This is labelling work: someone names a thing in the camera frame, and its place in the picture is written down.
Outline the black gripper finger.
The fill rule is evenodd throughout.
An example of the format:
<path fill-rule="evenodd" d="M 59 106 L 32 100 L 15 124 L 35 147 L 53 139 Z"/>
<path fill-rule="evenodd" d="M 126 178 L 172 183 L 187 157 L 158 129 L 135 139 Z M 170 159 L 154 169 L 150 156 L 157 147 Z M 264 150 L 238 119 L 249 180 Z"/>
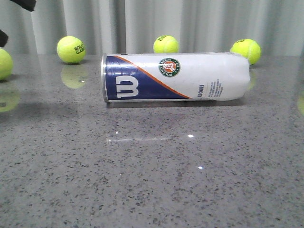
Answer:
<path fill-rule="evenodd" d="M 33 12 L 36 5 L 36 0 L 14 0 L 16 4 L 26 9 L 29 12 Z"/>
<path fill-rule="evenodd" d="M 2 30 L 0 30 L 0 47 L 5 47 L 8 42 L 8 38 L 8 35 Z"/>

